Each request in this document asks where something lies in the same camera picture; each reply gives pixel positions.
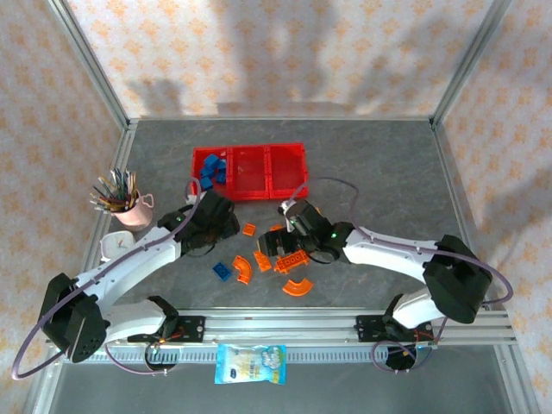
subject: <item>wire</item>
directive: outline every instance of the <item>wire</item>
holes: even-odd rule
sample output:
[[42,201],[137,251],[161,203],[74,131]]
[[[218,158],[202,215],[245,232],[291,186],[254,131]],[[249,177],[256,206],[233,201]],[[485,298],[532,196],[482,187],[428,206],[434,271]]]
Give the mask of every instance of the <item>wire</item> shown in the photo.
[[[464,254],[457,254],[457,253],[453,253],[453,252],[447,252],[447,251],[444,251],[444,250],[414,247],[414,246],[411,246],[411,245],[408,245],[408,244],[403,244],[403,243],[399,243],[399,242],[395,242],[395,241],[383,241],[381,239],[373,237],[373,235],[369,235],[360,225],[358,225],[358,223],[356,222],[355,214],[354,214],[354,207],[356,205],[356,201],[359,197],[360,191],[359,191],[359,189],[356,185],[354,185],[353,183],[351,183],[351,182],[349,182],[345,179],[339,179],[339,178],[335,178],[335,177],[310,177],[309,179],[307,179],[302,185],[300,185],[293,192],[292,196],[289,198],[289,201],[294,201],[295,197],[299,194],[299,192],[301,190],[303,190],[303,188],[313,179],[316,179],[316,180],[326,179],[326,180],[329,180],[329,181],[335,181],[335,182],[338,182],[338,183],[345,184],[345,185],[349,186],[350,188],[352,188],[354,190],[354,196],[353,196],[353,198],[351,200],[351,203],[349,205],[349,218],[350,218],[351,223],[353,224],[354,228],[359,233],[364,235],[368,240],[370,240],[371,243],[373,243],[375,245],[380,245],[380,246],[383,246],[383,247],[386,247],[386,248],[395,248],[395,249],[398,249],[398,250],[405,250],[405,251],[408,251],[408,252],[416,252],[417,254],[439,254],[441,256],[447,256],[447,257],[452,257],[452,258],[457,259],[457,260],[466,261],[468,263],[476,265],[477,267],[485,269],[490,274],[493,274],[494,276],[496,276],[506,288],[506,294],[502,298],[487,300],[487,301],[484,301],[483,304],[503,304],[504,302],[507,302],[512,298],[512,296],[514,294],[514,291],[513,291],[513,288],[511,287],[511,284],[508,281],[508,279],[501,272],[499,272],[497,269],[487,265],[486,263],[484,263],[484,262],[482,262],[478,259],[474,259],[473,257],[469,257],[469,256],[466,256]],[[447,317],[445,317],[442,320],[442,324],[441,324],[441,327],[439,329],[439,332],[437,333],[437,336],[435,337],[435,343],[439,343],[439,341],[441,340],[441,335],[442,335],[442,332],[444,331],[445,324],[447,323],[447,321],[448,321]],[[378,363],[375,360],[375,349],[380,344],[383,344],[383,343],[392,343],[395,347],[399,347],[403,350],[406,350],[406,347],[404,345],[400,344],[399,342],[395,342],[395,341],[379,341],[379,342],[376,342],[373,345],[372,350],[370,351],[370,355],[372,356],[372,362],[380,371],[385,371],[385,372],[389,372],[389,373],[396,373],[397,371],[389,370],[389,369],[385,369],[385,368],[381,367],[380,365],[378,365]],[[416,359],[413,356],[412,352],[408,352],[408,354],[414,360]],[[427,360],[430,358],[431,354],[432,354],[432,351],[430,350],[430,353],[428,354],[428,356],[425,357],[425,359],[420,364],[418,364],[417,366],[415,366],[412,369],[418,369],[418,368],[422,367],[427,362]]]
[[[195,185],[199,187],[199,180],[198,179],[195,179],[195,178],[191,178],[190,181],[188,181],[188,183],[186,184],[186,190],[185,190],[185,194],[187,195],[188,193],[188,189],[191,187],[191,184],[194,183]],[[101,272],[99,272],[96,276],[94,276],[92,279],[90,279],[88,282],[84,283],[82,286],[80,286],[79,288],[75,289],[74,291],[70,292],[67,296],[65,296],[64,298],[62,298],[57,304],[55,304],[48,312],[46,312],[38,321],[38,323],[36,323],[36,325],[30,330],[30,332],[28,333],[27,337],[25,338],[25,340],[23,341],[23,344],[21,345],[21,347],[19,348],[19,351],[17,351],[17,355],[16,355],[16,358],[14,359],[14,363],[13,363],[13,366],[11,368],[11,378],[13,378],[14,380],[23,380],[27,377],[29,377],[30,375],[33,375],[34,373],[37,373],[39,372],[41,369],[43,369],[44,367],[47,367],[48,365],[50,365],[52,362],[54,362],[55,360],[57,360],[60,356],[62,356],[64,354],[63,351],[59,351],[56,355],[54,355],[52,358],[50,358],[49,360],[41,363],[39,366],[37,367],[34,367],[30,370],[28,370],[26,373],[19,373],[19,367],[21,365],[21,361],[23,359],[23,356],[25,355],[25,353],[27,352],[27,349],[28,349],[28,346],[30,345],[31,341],[35,338],[36,334],[38,333],[38,331],[44,327],[44,325],[50,320],[52,319],[53,315],[55,315],[55,313],[57,311],[59,311],[61,308],[63,308],[63,306],[65,306],[66,304],[68,304],[71,300],[73,300],[74,298],[76,298],[80,293],[84,292],[86,289],[88,289],[90,286],[94,285],[95,283],[97,283],[101,278],[103,278],[108,272],[110,272],[114,267],[120,265],[121,263],[123,263],[124,261],[128,260],[130,257],[134,256],[135,254],[141,252],[141,251],[146,251],[148,250],[149,248],[152,248],[170,238],[173,238],[180,230],[182,230],[184,228],[184,226],[186,224],[188,224],[192,218],[192,216],[195,214],[196,210],[198,209],[198,206],[199,206],[199,201],[201,200],[201,197],[198,195],[196,197],[196,200],[194,201],[194,204],[193,204],[193,207],[191,207],[191,210],[190,210],[190,213],[188,213],[188,215],[185,217],[185,219],[182,221],[182,223],[176,228],[174,229],[172,232],[170,232],[169,234],[167,235],[164,235],[163,237],[160,237],[159,239],[157,240],[153,240],[153,241],[150,241],[142,246],[139,246],[138,248],[135,248],[133,250],[130,250],[128,253],[126,253],[125,255],[119,257],[118,259],[114,259],[112,261],[109,262],[108,266],[106,266]],[[109,356],[109,350],[107,349],[107,346],[105,347],[106,349],[106,354]]]
[[136,375],[158,375],[160,373],[164,373],[164,371],[138,371],[137,369],[126,367],[121,362],[116,360],[115,357],[111,354],[107,342],[103,345],[103,349],[105,350],[105,354],[111,360],[111,362],[113,362],[115,365],[117,365],[119,368],[121,368],[123,371],[126,371],[127,373],[135,373]]
[[315,259],[314,257],[312,257],[311,254],[310,254],[310,253],[307,253],[306,251],[305,251],[304,253],[307,255],[307,257],[308,257],[309,259],[311,259],[312,261],[314,261],[314,262],[316,262],[316,263],[319,263],[319,264],[321,264],[321,265],[331,265],[332,263],[335,262],[335,260],[333,260],[333,261],[321,261],[321,260],[319,260],[319,259]]
[[210,252],[213,251],[213,249],[215,248],[216,246],[216,243],[213,243],[210,245],[209,249],[207,249],[207,251],[205,253],[201,253],[201,254],[190,254],[190,253],[187,253],[186,254],[186,257],[192,257],[194,259],[198,259],[200,257],[204,257],[206,256],[207,254],[209,254]]
[[428,334],[427,332],[418,332],[416,330],[416,342],[419,341],[420,336],[425,336],[426,338],[429,338],[431,341],[435,340],[435,337],[432,334]]

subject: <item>pink cup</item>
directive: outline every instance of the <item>pink cup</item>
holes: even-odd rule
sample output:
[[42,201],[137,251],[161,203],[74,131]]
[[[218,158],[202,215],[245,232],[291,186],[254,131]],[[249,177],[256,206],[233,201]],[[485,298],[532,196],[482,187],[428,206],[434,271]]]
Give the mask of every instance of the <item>pink cup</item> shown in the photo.
[[[147,197],[150,197],[150,203],[146,202]],[[138,231],[145,229],[152,222],[152,218],[154,218],[153,207],[154,196],[151,194],[140,196],[139,194],[138,200],[132,209],[124,213],[111,213],[111,215],[117,217],[128,230]]]

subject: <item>plastic package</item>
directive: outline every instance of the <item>plastic package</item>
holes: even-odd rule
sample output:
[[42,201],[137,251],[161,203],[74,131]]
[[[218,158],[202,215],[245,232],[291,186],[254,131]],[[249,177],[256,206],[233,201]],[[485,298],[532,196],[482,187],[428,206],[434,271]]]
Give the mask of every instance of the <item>plastic package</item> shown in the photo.
[[221,344],[216,352],[215,384],[270,381],[285,384],[285,346],[236,347]]

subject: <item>black bracket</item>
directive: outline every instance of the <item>black bracket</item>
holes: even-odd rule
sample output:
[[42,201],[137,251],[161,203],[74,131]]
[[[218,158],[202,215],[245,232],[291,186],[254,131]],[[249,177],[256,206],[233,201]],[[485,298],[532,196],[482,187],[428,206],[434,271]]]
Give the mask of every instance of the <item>black bracket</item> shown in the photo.
[[[182,336],[172,339],[170,343],[194,342],[201,343],[204,340],[205,333],[205,317],[177,317],[173,332],[184,332]],[[129,336],[128,342],[154,342],[155,339],[151,335],[133,335]]]
[[395,335],[390,335],[386,328],[385,315],[359,315],[356,317],[356,333],[359,336],[359,342],[416,342],[431,341],[433,332],[431,323],[421,323],[415,329],[395,330]]

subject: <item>orange curved brick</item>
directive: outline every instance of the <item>orange curved brick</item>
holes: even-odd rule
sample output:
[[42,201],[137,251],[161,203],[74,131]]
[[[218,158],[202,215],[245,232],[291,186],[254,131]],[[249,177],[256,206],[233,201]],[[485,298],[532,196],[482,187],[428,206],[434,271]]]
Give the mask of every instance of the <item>orange curved brick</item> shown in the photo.
[[251,280],[251,275],[253,274],[249,262],[241,256],[236,256],[234,259],[234,263],[232,263],[232,266],[240,271],[238,280],[247,285],[249,283],[249,280]]
[[282,288],[282,291],[284,291],[288,295],[299,297],[304,296],[308,292],[310,292],[312,286],[314,286],[314,283],[312,283],[307,278],[301,280],[300,283],[296,283],[293,280],[289,279],[285,286]]
[[257,260],[259,269],[262,272],[265,272],[268,269],[272,269],[273,265],[270,263],[270,259],[268,259],[268,257],[261,253],[259,250],[253,252],[253,256],[255,256],[255,260]]
[[243,226],[243,231],[242,233],[244,235],[250,235],[250,236],[253,236],[255,234],[255,225],[254,224],[251,224],[251,223],[247,223],[245,226]]
[[303,264],[309,264],[309,256],[307,256],[307,253],[305,253],[304,250],[298,250],[289,256],[279,257],[274,270],[276,272],[288,274],[290,270]]

